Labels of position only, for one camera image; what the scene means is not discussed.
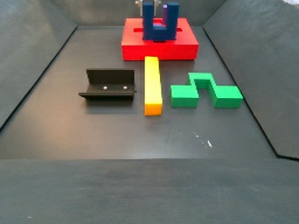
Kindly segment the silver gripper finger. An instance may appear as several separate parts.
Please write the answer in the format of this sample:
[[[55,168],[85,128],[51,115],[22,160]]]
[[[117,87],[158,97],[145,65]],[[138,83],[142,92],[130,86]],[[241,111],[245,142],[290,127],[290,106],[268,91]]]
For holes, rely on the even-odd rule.
[[[154,0],[154,15],[157,15],[157,10],[161,4],[162,4],[162,0]]]
[[[139,8],[141,17],[143,16],[143,0],[135,0],[135,5]]]

